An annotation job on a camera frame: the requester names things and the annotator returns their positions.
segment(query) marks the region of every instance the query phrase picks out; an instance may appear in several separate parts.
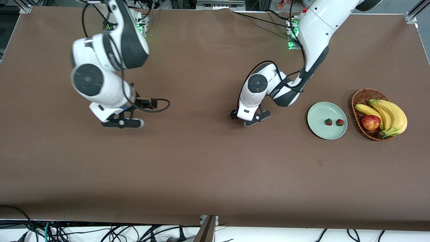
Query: banana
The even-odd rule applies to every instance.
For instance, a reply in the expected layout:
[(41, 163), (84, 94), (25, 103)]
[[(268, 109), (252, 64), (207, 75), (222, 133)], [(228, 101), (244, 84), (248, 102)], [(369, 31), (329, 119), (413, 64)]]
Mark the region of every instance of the banana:
[(387, 137), (387, 136), (395, 136), (395, 135), (403, 133), (406, 130), (406, 127), (408, 126), (408, 119), (406, 118), (405, 113), (403, 113), (403, 118), (404, 118), (404, 124), (403, 124), (403, 127), (401, 129), (395, 130), (395, 131), (392, 131), (392, 132), (388, 131), (388, 133), (384, 132), (384, 133), (381, 133), (381, 135), (383, 137)]
[(407, 120), (405, 122), (405, 113), (396, 104), (385, 100), (375, 100), (372, 102), (372, 105), (385, 110), (388, 114), (390, 114), (390, 117), (393, 120), (393, 125), (391, 128), (387, 129), (387, 127), (385, 127), (385, 130), (383, 130), (385, 135), (394, 132), (397, 133), (398, 131), (401, 131), (405, 125), (407, 125)]
[(374, 115), (374, 116), (378, 117), (381, 120), (381, 124), (379, 125), (379, 127), (384, 126), (384, 121), (382, 120), (381, 115), (376, 110), (374, 110), (373, 108), (371, 108), (367, 105), (364, 105), (364, 104), (357, 104), (357, 105), (355, 105), (355, 109), (357, 109), (359, 112), (361, 112), (365, 115)]
[(393, 120), (392, 120), (390, 114), (388, 112), (386, 112), (385, 110), (379, 108), (378, 106), (374, 105), (373, 104), (374, 101), (375, 101), (374, 99), (370, 99), (369, 103), (382, 117), (382, 119), (381, 119), (382, 123), (381, 123), (381, 125), (379, 125), (379, 128), (382, 131), (391, 129), (391, 127), (393, 126)]

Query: wire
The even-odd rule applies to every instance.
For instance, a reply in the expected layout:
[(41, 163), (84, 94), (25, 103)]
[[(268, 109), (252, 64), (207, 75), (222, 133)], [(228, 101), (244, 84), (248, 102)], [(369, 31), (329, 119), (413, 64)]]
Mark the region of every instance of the wire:
[(320, 234), (319, 238), (318, 238), (315, 242), (320, 242), (320, 241), (321, 241), (321, 239), (323, 238), (324, 234), (326, 233), (326, 231), (327, 231), (327, 229), (324, 229), (324, 230), (322, 231), (322, 233)]
[(135, 7), (135, 6), (130, 6), (130, 5), (126, 2), (126, 0), (123, 0), (123, 2), (126, 4), (126, 6), (127, 6), (129, 9), (141, 9), (141, 8), (138, 8), (138, 7)]
[(355, 242), (360, 242), (360, 236), (358, 236), (357, 230), (354, 230), (355, 235), (357, 236), (357, 239), (352, 237), (352, 235), (349, 233), (349, 230), (347, 230), (348, 236), (353, 239)]
[(106, 25), (111, 28), (109, 26), (109, 21), (104, 17), (103, 13), (100, 12), (100, 10), (93, 4), (94, 8), (97, 10), (97, 12), (100, 14), (100, 16), (104, 19), (104, 21), (106, 22)]
[(381, 242), (381, 237), (385, 233), (385, 230), (382, 230), (378, 237), (378, 242)]
[[(30, 223), (30, 225), (33, 227), (34, 231), (36, 231), (36, 226), (34, 225), (33, 221), (30, 219), (30, 217), (24, 212), (22, 211), (20, 208), (15, 207), (15, 206), (11, 206), (11, 205), (0, 205), (0, 208), (11, 208), (11, 209), (15, 209), (17, 211), (19, 211), (20, 213), (22, 213), (22, 215), (24, 215), (24, 217), (28, 220), (28, 222)], [(39, 242), (39, 237), (36, 234), (36, 240), (37, 242)]]
[(124, 88), (124, 67), (123, 67), (123, 63), (124, 63), (124, 61), (123, 61), (123, 57), (122, 57), (122, 55), (120, 54), (120, 52), (119, 52), (119, 50), (118, 50), (118, 47), (117, 47), (117, 44), (115, 43), (115, 41), (112, 39), (112, 36), (110, 36), (110, 35), (108, 35), (109, 36), (109, 40), (114, 44), (114, 47), (115, 47), (115, 50), (117, 51), (117, 53), (118, 53), (118, 55), (120, 56), (120, 66), (121, 66), (121, 81), (122, 81), (122, 89), (123, 89), (123, 94), (124, 94), (124, 97), (126, 98), (126, 100), (127, 100), (127, 102), (129, 102), (129, 104), (131, 104), (133, 107), (135, 107), (136, 109), (139, 109), (139, 110), (141, 110), (141, 111), (144, 111), (144, 112), (149, 112), (149, 113), (158, 113), (158, 112), (163, 112), (163, 111), (165, 111), (166, 109), (168, 109), (169, 107), (170, 107), (170, 101), (169, 100), (167, 100), (167, 99), (165, 99), (165, 98), (154, 98), (154, 100), (157, 100), (157, 101), (165, 101), (165, 102), (167, 102), (167, 106), (166, 107), (164, 107), (164, 108), (162, 108), (162, 109), (158, 109), (158, 110), (149, 110), (149, 109), (144, 109), (144, 108), (141, 108), (141, 107), (139, 107), (139, 106), (137, 106), (135, 103), (133, 103), (130, 99), (129, 99), (129, 97), (127, 96), (127, 94), (126, 94), (126, 90), (125, 90), (125, 88)]
[(100, 240), (100, 242), (103, 242), (108, 236), (110, 236), (110, 234), (112, 234), (113, 231), (115, 231), (116, 229), (118, 229), (120, 226), (116, 226), (113, 229), (110, 229), (108, 233), (106, 233), (103, 238)]
[(151, 22), (151, 20), (160, 12), (160, 10), (157, 10), (154, 14), (154, 16), (152, 16), (149, 20), (148, 20), (148, 24), (149, 22)]
[(88, 38), (88, 34), (86, 33), (86, 29), (85, 29), (85, 21), (84, 21), (84, 17), (85, 17), (85, 11), (88, 8), (89, 4), (85, 4), (84, 8), (82, 9), (82, 16), (81, 16), (81, 21), (82, 21), (82, 29), (83, 29), (83, 33), (85, 34), (85, 37)]
[(301, 45), (300, 40), (298, 39), (298, 37), (295, 35), (294, 28), (293, 28), (293, 25), (292, 25), (292, 22), (291, 22), (291, 18), (292, 18), (291, 11), (292, 11), (292, 9), (293, 9), (293, 1), (291, 1), (291, 4), (290, 4), (290, 13), (289, 13), (289, 21), (290, 21), (291, 33), (296, 37), (297, 43), (300, 46), (301, 54), (303, 55), (303, 70), (306, 71), (306, 56), (304, 54), (303, 46)]
[(254, 5), (249, 9), (250, 11), (252, 11), (252, 9), (257, 5), (257, 3), (259, 2), (260, 0), (256, 0), (255, 1), (255, 3), (254, 3)]
[(64, 233), (63, 235), (93, 233), (93, 232), (98, 232), (98, 231), (103, 231), (103, 230), (109, 230), (109, 229), (99, 229), (99, 230), (92, 230), (92, 231), (85, 231), (85, 232)]
[(132, 228), (136, 231), (136, 233), (137, 233), (137, 240), (136, 241), (139, 241), (139, 238), (140, 238), (140, 235), (139, 235), (139, 232), (137, 231), (137, 229), (134, 227), (134, 226), (132, 226)]
[(143, 242), (146, 242), (147, 240), (149, 240), (149, 239), (151, 239), (151, 238), (154, 238), (157, 234), (159, 234), (159, 233), (163, 233), (163, 232), (165, 232), (165, 231), (168, 231), (168, 230), (174, 230), (174, 229), (179, 229), (179, 228), (189, 228), (189, 227), (200, 227), (200, 226), (192, 226), (192, 225), (185, 225), (185, 226), (178, 226), (178, 227), (172, 227), (172, 228), (168, 228), (168, 229), (165, 229), (165, 230), (161, 230), (161, 231), (159, 231), (159, 232), (157, 232), (157, 233), (154, 233), (153, 235), (151, 235), (151, 236), (149, 236), (148, 238), (146, 238), (145, 240), (143, 240)]
[(273, 10), (267, 9), (266, 12), (271, 12), (272, 14), (276, 15), (276, 17), (278, 17), (280, 19), (289, 20), (289, 17), (288, 18), (284, 18), (284, 17), (282, 17), (281, 15), (279, 15), (277, 12), (275, 12)]
[(137, 21), (141, 21), (142, 19), (146, 18), (150, 12), (151, 12), (151, 9), (149, 9), (149, 11), (145, 15), (143, 15), (143, 17), (141, 17), (140, 19), (137, 19)]
[(46, 223), (46, 226), (45, 226), (45, 242), (48, 242), (48, 228), (50, 223), (51, 222)]
[(253, 16), (249, 16), (249, 15), (246, 15), (246, 14), (243, 14), (243, 13), (239, 13), (239, 12), (235, 12), (235, 11), (233, 11), (233, 12), (235, 14), (239, 14), (239, 15), (242, 15), (242, 16), (245, 16), (245, 17), (248, 17), (248, 18), (256, 19), (256, 20), (260, 20), (260, 21), (263, 21), (263, 22), (266, 22), (266, 23), (270, 23), (270, 24), (273, 24), (273, 25), (279, 25), (279, 26), (282, 26), (282, 27), (285, 27), (285, 28), (292, 28), (292, 27), (287, 26), (287, 25), (282, 25), (282, 24), (278, 24), (278, 23), (275, 23), (275, 22), (267, 21), (267, 20), (264, 20), (264, 19), (259, 19), (259, 18), (256, 18), (256, 17), (253, 17)]
[(161, 227), (161, 225), (153, 225), (151, 226), (151, 228), (149, 228), (143, 235), (142, 237), (137, 241), (137, 242), (142, 242), (143, 239), (150, 233), (154, 232), (154, 230), (158, 229), (159, 227)]

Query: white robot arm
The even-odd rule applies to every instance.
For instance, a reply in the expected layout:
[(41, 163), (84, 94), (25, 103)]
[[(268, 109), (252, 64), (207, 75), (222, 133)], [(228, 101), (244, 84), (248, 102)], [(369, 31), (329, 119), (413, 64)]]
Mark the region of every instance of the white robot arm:
[(355, 8), (366, 11), (380, 2), (381, 0), (316, 0), (306, 13), (295, 16), (294, 19), (300, 25), (297, 25), (298, 33), (289, 32), (301, 44), (306, 56), (306, 63), (300, 74), (292, 81), (273, 62), (259, 66), (247, 77), (239, 96), (238, 109), (232, 111), (231, 117), (245, 120), (247, 127), (267, 118), (270, 112), (262, 111), (260, 106), (266, 95), (278, 106), (293, 104), (327, 56), (329, 41), (334, 32)]
[[(139, 98), (132, 85), (115, 71), (141, 67), (149, 55), (148, 44), (122, 0), (89, 1), (94, 2), (106, 4), (104, 9), (113, 15), (115, 27), (73, 43), (72, 86), (91, 101), (89, 107), (103, 126), (142, 127), (143, 120), (132, 118), (134, 109), (157, 108), (157, 101)], [(131, 117), (125, 118), (124, 111), (131, 112)]]

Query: red apple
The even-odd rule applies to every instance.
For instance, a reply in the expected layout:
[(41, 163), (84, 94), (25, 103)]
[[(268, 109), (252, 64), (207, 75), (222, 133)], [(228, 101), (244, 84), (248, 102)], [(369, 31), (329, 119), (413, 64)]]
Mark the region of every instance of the red apple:
[(367, 115), (361, 119), (361, 125), (367, 130), (376, 130), (381, 124), (381, 119), (375, 115)]

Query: connector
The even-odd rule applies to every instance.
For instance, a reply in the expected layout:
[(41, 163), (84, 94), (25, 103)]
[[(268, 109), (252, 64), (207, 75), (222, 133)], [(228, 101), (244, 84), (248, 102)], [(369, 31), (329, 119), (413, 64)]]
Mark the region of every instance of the connector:
[(187, 237), (185, 237), (182, 227), (179, 227), (179, 241), (183, 242), (185, 240), (187, 240)]
[(18, 242), (24, 242), (25, 237), (27, 236), (27, 233), (28, 233), (28, 232), (25, 232), (25, 233), (21, 236), (21, 238), (19, 238), (19, 239), (18, 239)]
[(155, 239), (153, 231), (151, 231), (151, 242), (157, 242), (157, 240)]

